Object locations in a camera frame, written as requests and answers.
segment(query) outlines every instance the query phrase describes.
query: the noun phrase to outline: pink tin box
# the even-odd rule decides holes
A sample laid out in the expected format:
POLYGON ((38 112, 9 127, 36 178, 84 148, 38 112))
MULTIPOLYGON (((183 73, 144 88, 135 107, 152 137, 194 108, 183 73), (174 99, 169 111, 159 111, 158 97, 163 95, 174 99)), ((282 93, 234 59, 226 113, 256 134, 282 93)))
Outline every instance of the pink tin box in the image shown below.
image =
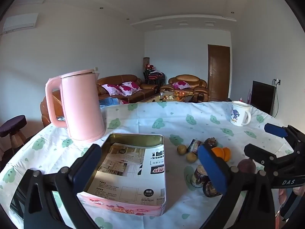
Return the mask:
POLYGON ((160 216, 165 208, 164 138, 162 135, 109 135, 102 158, 84 192, 89 206, 110 211, 160 216))

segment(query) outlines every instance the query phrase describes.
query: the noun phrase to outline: air conditioner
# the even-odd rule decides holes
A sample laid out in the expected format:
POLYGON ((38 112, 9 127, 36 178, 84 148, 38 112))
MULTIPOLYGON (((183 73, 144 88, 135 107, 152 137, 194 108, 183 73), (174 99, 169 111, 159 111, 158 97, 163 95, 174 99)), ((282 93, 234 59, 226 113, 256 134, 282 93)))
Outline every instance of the air conditioner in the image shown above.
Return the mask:
POLYGON ((8 17, 3 26, 3 33, 35 28, 38 13, 15 15, 8 17))

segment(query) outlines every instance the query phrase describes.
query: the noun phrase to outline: brown leather sofa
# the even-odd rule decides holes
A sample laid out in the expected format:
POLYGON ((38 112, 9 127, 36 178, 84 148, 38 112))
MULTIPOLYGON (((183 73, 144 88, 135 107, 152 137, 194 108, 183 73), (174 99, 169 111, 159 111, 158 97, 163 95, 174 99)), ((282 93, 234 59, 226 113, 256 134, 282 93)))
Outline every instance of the brown leather sofa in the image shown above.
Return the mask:
MULTIPOLYGON (((140 88, 141 91, 135 92, 133 95, 130 96, 122 96, 122 95, 113 95, 112 98, 118 98, 124 101, 127 101, 128 103, 136 103, 143 99, 146 99, 157 92, 159 92, 159 87, 155 84, 142 84, 142 80, 137 78, 135 75, 118 75, 118 76, 111 76, 111 77, 104 77, 99 80, 97 80, 97 91, 99 95, 99 99, 104 99, 107 97, 110 97, 107 90, 105 90, 102 85, 103 84, 113 84, 113 85, 119 85, 125 82, 134 81, 136 82, 140 88)), ((63 116, 63 109, 61 105, 61 97, 60 97, 60 91, 56 90, 53 92, 53 103, 54 103, 54 109, 55 109, 55 115, 56 117, 63 116)), ((41 119, 44 127, 49 125, 51 123, 47 108, 47 102, 46 98, 43 99, 43 101, 40 103, 40 111, 41 111, 41 119)))
POLYGON ((179 75, 172 77, 168 80, 168 84, 161 87, 161 92, 163 91, 181 91, 181 89, 175 89, 172 85, 178 81, 187 82, 191 88, 183 89, 184 92, 194 94, 194 102, 207 102, 209 100, 209 90, 207 89, 206 81, 193 76, 193 75, 179 75))
POLYGON ((107 90, 102 87, 102 85, 104 84, 120 85, 122 83, 130 82, 130 81, 136 82, 142 90, 137 91, 130 96, 113 95, 111 97, 127 101, 128 103, 136 103, 159 92, 158 85, 142 84, 142 80, 134 75, 119 75, 119 76, 105 77, 97 80, 99 98, 104 99, 110 96, 107 90))

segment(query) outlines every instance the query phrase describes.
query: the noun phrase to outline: white tablecloth with green clouds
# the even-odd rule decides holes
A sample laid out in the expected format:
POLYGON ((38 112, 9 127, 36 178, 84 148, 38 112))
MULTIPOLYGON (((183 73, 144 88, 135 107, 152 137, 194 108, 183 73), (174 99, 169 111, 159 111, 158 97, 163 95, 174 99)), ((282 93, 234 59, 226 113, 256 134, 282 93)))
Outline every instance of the white tablecloth with green clouds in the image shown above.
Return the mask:
MULTIPOLYGON (((190 164, 185 156, 177 154, 177 146, 188 146, 192 139, 205 141, 215 137, 218 146, 229 147, 232 158, 229 166, 246 158, 244 146, 251 143, 278 157, 289 154, 292 148, 279 137, 264 131, 266 123, 283 126, 277 119, 252 107, 250 124, 237 127, 230 123, 230 102, 150 102, 109 106, 102 108, 105 135, 95 143, 102 145, 113 132, 162 134, 165 138, 166 211, 159 217, 145 217, 101 210, 85 205, 86 210, 100 228, 199 228, 220 200, 220 196, 207 198, 202 188, 194 188, 186 176, 194 173, 199 160, 190 164)), ((91 144, 77 145, 69 138, 66 128, 52 124, 34 136, 5 166, 0 173, 0 203, 18 228, 23 221, 10 209, 13 194, 28 168, 43 173, 55 173, 63 166, 71 166, 91 144)), ((262 165, 256 163, 257 170, 262 165)), ((273 191, 278 207, 277 190, 273 191)), ((242 205, 241 194, 227 226, 234 223, 242 205)), ((58 194, 55 200, 65 223, 74 228, 58 194)))

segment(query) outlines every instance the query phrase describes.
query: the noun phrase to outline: printed mug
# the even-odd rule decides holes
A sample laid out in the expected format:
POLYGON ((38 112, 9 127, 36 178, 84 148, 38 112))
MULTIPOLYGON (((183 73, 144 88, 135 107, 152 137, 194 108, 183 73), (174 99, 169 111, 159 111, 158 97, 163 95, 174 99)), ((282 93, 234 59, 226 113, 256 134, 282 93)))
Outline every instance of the printed mug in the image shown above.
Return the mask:
POLYGON ((250 105, 240 101, 232 102, 231 123, 235 126, 248 125, 251 121, 250 105))

